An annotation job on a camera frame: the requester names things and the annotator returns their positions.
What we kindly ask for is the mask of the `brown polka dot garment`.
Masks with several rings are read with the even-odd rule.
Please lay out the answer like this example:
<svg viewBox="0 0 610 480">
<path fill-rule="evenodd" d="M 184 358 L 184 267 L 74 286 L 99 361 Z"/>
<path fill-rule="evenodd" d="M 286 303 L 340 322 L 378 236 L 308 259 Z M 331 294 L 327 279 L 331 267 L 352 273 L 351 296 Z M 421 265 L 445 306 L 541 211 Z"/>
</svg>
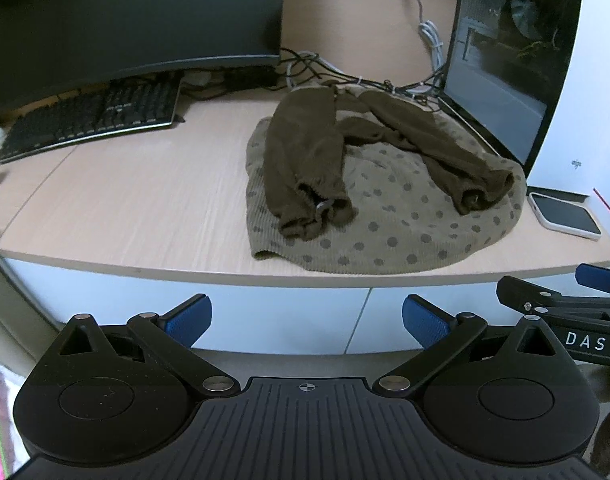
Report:
<svg viewBox="0 0 610 480">
<path fill-rule="evenodd" d="M 357 86 L 285 96 L 247 143 L 256 259 L 337 274 L 442 268 L 504 238 L 526 177 L 456 120 Z"/>
</svg>

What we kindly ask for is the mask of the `white cased smartphone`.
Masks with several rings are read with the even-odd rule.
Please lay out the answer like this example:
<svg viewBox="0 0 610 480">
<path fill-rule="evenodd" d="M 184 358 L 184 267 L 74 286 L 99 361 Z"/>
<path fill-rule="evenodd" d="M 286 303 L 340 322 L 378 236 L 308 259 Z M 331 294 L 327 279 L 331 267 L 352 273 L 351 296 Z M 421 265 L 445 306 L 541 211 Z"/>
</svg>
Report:
<svg viewBox="0 0 610 480">
<path fill-rule="evenodd" d="M 545 229 L 586 240 L 599 240 L 602 232 L 594 216 L 583 205 L 529 192 L 528 203 Z"/>
</svg>

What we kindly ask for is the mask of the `colourful patterned blanket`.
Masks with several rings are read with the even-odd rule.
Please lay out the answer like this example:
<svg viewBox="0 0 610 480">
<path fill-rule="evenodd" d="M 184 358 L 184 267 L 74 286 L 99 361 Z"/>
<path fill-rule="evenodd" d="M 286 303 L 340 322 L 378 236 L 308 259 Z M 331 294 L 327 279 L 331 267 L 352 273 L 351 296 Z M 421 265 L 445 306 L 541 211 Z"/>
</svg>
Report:
<svg viewBox="0 0 610 480">
<path fill-rule="evenodd" d="M 24 377 L 0 364 L 0 458 L 4 478 L 10 478 L 28 461 L 28 452 L 13 417 L 14 402 Z"/>
</svg>

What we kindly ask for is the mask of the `white glass computer case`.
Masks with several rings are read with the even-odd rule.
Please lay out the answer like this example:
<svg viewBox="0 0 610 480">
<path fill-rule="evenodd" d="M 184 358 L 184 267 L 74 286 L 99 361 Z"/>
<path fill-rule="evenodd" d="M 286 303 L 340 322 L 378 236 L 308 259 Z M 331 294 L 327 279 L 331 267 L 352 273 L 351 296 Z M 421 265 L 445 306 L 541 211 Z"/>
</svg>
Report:
<svg viewBox="0 0 610 480">
<path fill-rule="evenodd" d="M 444 103 L 529 186 L 610 174 L 610 0 L 458 0 Z"/>
</svg>

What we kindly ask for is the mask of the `black keyboard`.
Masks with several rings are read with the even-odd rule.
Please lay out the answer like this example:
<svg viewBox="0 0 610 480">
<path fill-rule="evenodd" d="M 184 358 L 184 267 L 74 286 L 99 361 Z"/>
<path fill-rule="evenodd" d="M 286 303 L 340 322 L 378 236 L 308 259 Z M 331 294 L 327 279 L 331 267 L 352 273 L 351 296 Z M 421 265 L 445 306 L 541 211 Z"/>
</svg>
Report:
<svg viewBox="0 0 610 480">
<path fill-rule="evenodd" d="M 177 74 L 127 80 L 36 108 L 17 118 L 0 150 L 0 162 L 62 146 L 170 126 L 181 87 Z"/>
</svg>

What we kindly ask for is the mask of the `black curved monitor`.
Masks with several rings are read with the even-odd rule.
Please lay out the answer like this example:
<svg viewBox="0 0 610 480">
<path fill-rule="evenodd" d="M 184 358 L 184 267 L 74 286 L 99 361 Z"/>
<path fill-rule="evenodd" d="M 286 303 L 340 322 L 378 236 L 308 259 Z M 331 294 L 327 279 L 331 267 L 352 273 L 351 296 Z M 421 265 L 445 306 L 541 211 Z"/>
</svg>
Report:
<svg viewBox="0 0 610 480">
<path fill-rule="evenodd" d="M 165 70 L 279 60 L 283 0 L 0 0 L 0 114 Z"/>
</svg>

